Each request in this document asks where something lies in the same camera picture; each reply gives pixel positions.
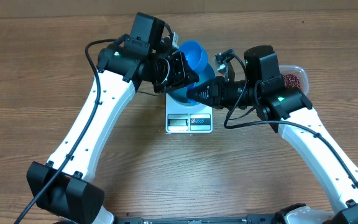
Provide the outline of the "blue plastic measuring scoop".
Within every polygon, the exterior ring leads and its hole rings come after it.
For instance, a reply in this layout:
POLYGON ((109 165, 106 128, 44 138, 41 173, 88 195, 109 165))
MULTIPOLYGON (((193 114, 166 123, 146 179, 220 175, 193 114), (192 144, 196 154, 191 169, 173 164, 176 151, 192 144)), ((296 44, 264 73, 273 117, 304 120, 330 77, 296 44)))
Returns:
POLYGON ((199 76, 200 80, 199 82, 179 89, 178 100, 185 105, 193 104, 193 102, 186 97, 186 93, 188 89, 192 89, 205 81, 206 76, 203 75, 203 73, 208 64, 208 54, 206 53, 205 49, 195 40, 188 40, 182 43, 179 51, 185 54, 185 58, 189 66, 199 76))

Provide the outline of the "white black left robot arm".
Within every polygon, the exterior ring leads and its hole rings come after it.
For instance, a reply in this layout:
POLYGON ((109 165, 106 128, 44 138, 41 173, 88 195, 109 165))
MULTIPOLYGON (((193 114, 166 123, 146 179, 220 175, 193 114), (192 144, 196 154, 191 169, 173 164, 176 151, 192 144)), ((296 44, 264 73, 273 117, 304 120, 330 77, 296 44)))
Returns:
POLYGON ((138 13, 131 32, 105 40, 96 62, 91 91, 73 126, 47 162, 31 163, 27 181, 36 205, 69 223, 114 223, 103 205, 104 192, 93 185, 96 168, 112 129, 142 82, 169 93, 199 81, 170 26, 138 13))

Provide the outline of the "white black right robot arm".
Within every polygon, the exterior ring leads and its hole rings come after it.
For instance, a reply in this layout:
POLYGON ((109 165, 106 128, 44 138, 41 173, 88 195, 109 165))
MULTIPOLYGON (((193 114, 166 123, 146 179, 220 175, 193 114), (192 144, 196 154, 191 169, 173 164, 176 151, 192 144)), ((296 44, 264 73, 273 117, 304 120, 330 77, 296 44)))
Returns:
POLYGON ((331 212, 296 203, 275 213, 272 223, 358 223, 358 168, 322 124, 312 102, 296 86, 286 85, 270 45, 244 52, 245 79, 216 77, 188 90, 187 97, 216 109, 251 107, 258 121, 233 128, 269 124, 301 156, 322 186, 331 212))

